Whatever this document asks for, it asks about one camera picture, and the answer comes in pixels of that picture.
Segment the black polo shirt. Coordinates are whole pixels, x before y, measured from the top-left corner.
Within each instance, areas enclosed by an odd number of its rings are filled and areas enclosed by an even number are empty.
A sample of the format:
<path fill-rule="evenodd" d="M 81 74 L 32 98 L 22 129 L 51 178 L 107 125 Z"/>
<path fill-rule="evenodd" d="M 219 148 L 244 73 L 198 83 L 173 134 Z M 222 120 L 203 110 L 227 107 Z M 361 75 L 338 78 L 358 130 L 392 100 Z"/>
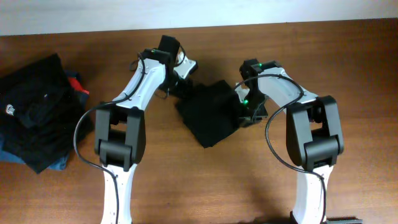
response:
<path fill-rule="evenodd" d="M 210 86 L 197 85 L 176 109 L 199 144 L 213 147 L 239 129 L 243 107 L 239 96 L 220 80 Z"/>

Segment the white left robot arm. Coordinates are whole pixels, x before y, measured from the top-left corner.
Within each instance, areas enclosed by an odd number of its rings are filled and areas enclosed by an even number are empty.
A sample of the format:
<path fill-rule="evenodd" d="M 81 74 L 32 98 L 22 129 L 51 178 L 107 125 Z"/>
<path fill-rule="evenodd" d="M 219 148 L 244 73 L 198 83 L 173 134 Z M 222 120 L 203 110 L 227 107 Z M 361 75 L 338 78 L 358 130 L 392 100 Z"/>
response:
<path fill-rule="evenodd" d="M 156 91 L 183 98 L 198 65 L 175 38 L 139 54 L 133 77 L 112 102 L 96 110 L 95 153 L 104 173 L 102 223 L 132 223 L 132 180 L 146 149 L 145 109 Z"/>

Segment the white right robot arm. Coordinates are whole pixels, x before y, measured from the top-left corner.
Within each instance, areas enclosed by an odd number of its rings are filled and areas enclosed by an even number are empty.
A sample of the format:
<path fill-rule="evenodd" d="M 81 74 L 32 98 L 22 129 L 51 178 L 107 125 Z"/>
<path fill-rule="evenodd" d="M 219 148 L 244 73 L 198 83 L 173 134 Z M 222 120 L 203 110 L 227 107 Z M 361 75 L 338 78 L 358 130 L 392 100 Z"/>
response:
<path fill-rule="evenodd" d="M 327 185 L 345 148 L 336 100 L 306 90 L 276 61 L 245 60 L 239 72 L 250 94 L 270 98 L 279 106 L 269 117 L 264 134 L 274 157 L 297 172 L 296 199 L 289 222 L 329 223 Z M 271 122 L 280 113 L 286 115 L 286 148 L 291 163 L 276 153 L 269 139 Z"/>

